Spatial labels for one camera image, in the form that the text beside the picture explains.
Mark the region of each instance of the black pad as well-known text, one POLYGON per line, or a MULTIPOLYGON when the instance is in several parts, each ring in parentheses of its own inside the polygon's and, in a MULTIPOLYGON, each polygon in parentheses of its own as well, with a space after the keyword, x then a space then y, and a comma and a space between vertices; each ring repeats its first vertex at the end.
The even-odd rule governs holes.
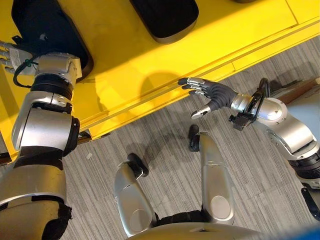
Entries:
POLYGON ((194 0, 131 0, 151 35, 167 38, 189 27, 199 15, 194 0))
POLYGON ((27 165, 50 165, 63 170, 63 151, 48 146, 23 146, 13 168, 27 165))
POLYGON ((172 216, 166 216, 158 219, 156 225, 176 224, 176 223, 208 223, 209 219, 203 210, 195 210, 189 212, 180 212, 172 216))
POLYGON ((58 240, 62 237, 71 219, 72 208, 59 203, 58 218, 49 221, 43 231, 42 240, 58 240))
POLYGON ((11 16, 21 34, 12 38, 17 48, 34 56, 61 52, 80 58, 83 76, 77 81, 91 72, 92 56, 57 0, 14 0, 11 16))

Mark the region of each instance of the robot leg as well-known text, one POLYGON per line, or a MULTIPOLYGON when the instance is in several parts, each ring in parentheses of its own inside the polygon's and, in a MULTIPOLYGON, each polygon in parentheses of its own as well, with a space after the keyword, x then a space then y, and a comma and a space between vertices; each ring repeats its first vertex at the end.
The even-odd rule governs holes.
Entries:
POLYGON ((125 233, 131 237, 156 225, 157 217, 137 181, 147 174, 144 166, 135 154, 131 153, 128 159, 119 165, 115 175, 114 197, 125 233))
POLYGON ((71 218, 66 206, 63 152, 52 147, 23 147, 0 179, 0 238, 57 240, 71 218))
POLYGON ((232 225, 235 217, 226 164, 220 151, 207 132, 199 132, 197 125, 189 129, 189 149, 200 152, 202 210, 208 222, 232 225))

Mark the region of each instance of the gray carpet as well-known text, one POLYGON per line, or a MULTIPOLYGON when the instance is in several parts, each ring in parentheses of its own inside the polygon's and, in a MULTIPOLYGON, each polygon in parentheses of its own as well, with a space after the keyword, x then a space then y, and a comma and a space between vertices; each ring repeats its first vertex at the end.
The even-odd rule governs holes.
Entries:
MULTIPOLYGON (((288 84, 320 76, 319 69, 320 38, 316 37, 222 83, 252 94, 262 77, 288 84)), ((187 97, 102 139, 79 145, 66 157, 67 197, 73 219, 62 239, 126 238, 113 197, 113 182, 118 164, 131 152, 149 164, 149 176, 139 182, 160 217, 199 210, 200 155, 188 151, 187 141, 192 123, 210 132, 227 163, 235 199, 235 225, 288 234, 318 224, 304 203, 294 171, 259 129, 249 126, 243 132, 234 130, 228 122, 229 109, 200 120, 190 119, 190 113, 207 101, 187 97)))

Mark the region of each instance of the black robotic glove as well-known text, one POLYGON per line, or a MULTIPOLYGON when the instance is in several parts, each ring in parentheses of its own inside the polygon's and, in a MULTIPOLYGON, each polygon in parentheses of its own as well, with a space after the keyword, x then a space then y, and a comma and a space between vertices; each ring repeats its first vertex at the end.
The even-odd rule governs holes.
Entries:
POLYGON ((226 85, 197 77, 181 78, 178 81, 178 84, 182 85, 182 89, 191 89, 191 91, 189 91, 190 95, 204 95, 211 99, 207 105, 191 114, 192 119, 200 118, 203 115, 222 107, 230 108, 233 100, 238 94, 226 85))

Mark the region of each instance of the robotic hand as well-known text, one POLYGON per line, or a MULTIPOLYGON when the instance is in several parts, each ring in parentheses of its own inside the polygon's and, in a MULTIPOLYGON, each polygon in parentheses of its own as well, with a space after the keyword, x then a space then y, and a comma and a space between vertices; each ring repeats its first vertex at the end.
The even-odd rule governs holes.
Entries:
POLYGON ((178 81, 191 95, 204 95, 211 101, 191 114, 192 119, 228 107, 238 112, 230 122, 239 131, 252 123, 265 131, 280 153, 288 160, 303 184, 301 193, 312 216, 320 221, 320 144, 309 128, 294 118, 286 105, 269 97, 269 82, 263 78, 252 95, 235 92, 223 84, 188 77, 178 81))
POLYGON ((80 59, 61 52, 33 56, 4 42, 0 47, 7 58, 0 62, 15 84, 30 88, 12 130, 18 158, 0 179, 1 238, 59 239, 71 218, 62 157, 75 149, 80 129, 71 116, 80 59), (33 75, 32 86, 20 84, 18 74, 33 75))

